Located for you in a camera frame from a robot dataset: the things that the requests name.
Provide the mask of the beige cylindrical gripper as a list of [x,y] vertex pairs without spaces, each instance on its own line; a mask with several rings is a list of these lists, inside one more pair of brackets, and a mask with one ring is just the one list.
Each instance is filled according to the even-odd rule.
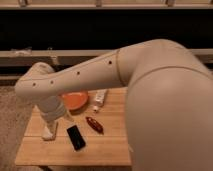
[[47,130],[56,132],[56,120],[66,113],[66,107],[60,97],[48,97],[38,103],[41,117],[46,122]]

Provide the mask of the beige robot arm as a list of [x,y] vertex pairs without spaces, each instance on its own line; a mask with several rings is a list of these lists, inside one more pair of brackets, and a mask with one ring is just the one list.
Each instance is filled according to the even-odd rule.
[[213,171],[213,73],[183,45],[155,39],[56,72],[34,64],[16,93],[53,120],[63,93],[125,87],[132,171]]

